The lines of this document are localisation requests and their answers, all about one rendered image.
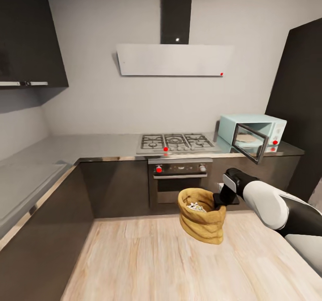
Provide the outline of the microwave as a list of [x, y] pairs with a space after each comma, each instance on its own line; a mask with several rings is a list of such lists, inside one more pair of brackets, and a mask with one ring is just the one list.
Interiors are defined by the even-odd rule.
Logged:
[[265, 114], [222, 114], [218, 135], [260, 165], [266, 145], [279, 144], [286, 123]]

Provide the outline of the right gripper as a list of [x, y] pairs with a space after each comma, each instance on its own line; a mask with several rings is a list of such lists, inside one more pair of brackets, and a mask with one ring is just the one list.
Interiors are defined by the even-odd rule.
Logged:
[[220, 193], [213, 193], [214, 203], [215, 205], [239, 205], [239, 199], [237, 195], [229, 196], [221, 190]]

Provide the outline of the popcorn bag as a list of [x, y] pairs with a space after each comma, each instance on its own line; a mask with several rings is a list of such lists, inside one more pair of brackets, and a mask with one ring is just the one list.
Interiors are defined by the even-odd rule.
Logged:
[[[197, 204], [202, 210], [190, 208]], [[188, 188], [178, 194], [181, 209], [179, 221], [183, 229], [200, 242], [220, 245], [224, 240], [223, 224], [226, 205], [215, 207], [213, 192]]]

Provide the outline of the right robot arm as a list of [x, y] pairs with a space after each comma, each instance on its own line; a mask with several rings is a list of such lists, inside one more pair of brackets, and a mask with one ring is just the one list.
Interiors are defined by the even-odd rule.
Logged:
[[236, 168], [223, 174], [215, 205], [239, 205], [239, 195], [322, 278], [322, 214], [305, 201]]

